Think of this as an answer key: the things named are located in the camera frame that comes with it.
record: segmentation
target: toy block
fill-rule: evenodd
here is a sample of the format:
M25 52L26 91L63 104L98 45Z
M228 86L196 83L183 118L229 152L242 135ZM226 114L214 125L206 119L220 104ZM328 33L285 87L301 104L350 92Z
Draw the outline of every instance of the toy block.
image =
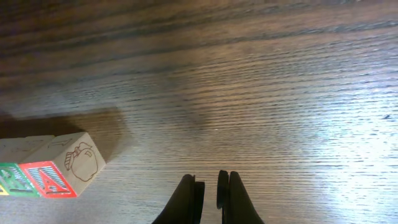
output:
M39 197L32 183L20 170L18 163L29 157L54 136L0 139L0 184L2 192L13 196Z
M105 166L86 132L57 136L19 167L43 197L78 197Z

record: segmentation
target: wood grain surface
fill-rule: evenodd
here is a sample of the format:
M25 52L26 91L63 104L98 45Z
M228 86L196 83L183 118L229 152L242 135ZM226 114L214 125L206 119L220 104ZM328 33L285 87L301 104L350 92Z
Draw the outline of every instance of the wood grain surface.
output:
M88 131L79 198L0 222L151 223L238 171L266 223L398 223L398 2L1 1L0 138Z

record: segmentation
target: apple drawing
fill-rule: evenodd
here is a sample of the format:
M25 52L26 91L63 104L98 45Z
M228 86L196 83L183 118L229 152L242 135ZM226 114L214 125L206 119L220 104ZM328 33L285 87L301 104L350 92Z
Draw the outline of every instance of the apple drawing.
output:
M72 170L73 175L81 181L87 182L98 172L98 164L93 146L81 142L73 152L67 152L65 168Z

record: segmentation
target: yellow block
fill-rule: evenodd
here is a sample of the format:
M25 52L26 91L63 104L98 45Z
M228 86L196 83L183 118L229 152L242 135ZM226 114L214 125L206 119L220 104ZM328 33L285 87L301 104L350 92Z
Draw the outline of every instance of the yellow block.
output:
M6 192L6 190L4 190L1 184L0 184L0 195L8 195L8 193Z

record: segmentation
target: green block face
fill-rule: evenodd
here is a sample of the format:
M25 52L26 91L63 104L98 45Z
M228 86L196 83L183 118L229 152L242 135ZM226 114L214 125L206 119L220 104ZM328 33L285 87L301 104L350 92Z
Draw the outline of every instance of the green block face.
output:
M22 197L40 196L15 163L0 163L0 184L9 195Z

